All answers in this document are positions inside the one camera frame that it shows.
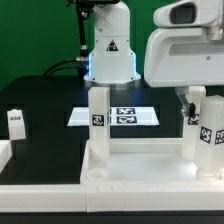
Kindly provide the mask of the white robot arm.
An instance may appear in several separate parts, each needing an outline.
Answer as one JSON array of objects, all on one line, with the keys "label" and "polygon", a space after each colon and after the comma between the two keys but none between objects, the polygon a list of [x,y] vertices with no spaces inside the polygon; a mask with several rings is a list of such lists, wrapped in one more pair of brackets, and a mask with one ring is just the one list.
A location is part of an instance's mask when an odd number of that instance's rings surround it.
[{"label": "white robot arm", "polygon": [[[100,1],[94,14],[95,46],[85,79],[101,85],[138,80],[128,7]],[[151,87],[174,87],[192,117],[189,88],[224,85],[224,0],[178,0],[157,9],[153,20],[157,29],[146,45],[142,78]]]}]

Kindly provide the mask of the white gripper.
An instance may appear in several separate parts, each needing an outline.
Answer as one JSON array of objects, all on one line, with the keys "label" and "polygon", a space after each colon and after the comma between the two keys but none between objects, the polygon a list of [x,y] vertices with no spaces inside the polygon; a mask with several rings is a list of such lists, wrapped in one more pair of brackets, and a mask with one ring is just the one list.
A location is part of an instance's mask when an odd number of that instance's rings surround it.
[{"label": "white gripper", "polygon": [[182,115],[194,117],[184,86],[224,85],[224,40],[208,40],[204,28],[156,29],[147,42],[144,79],[151,87],[176,87]]}]

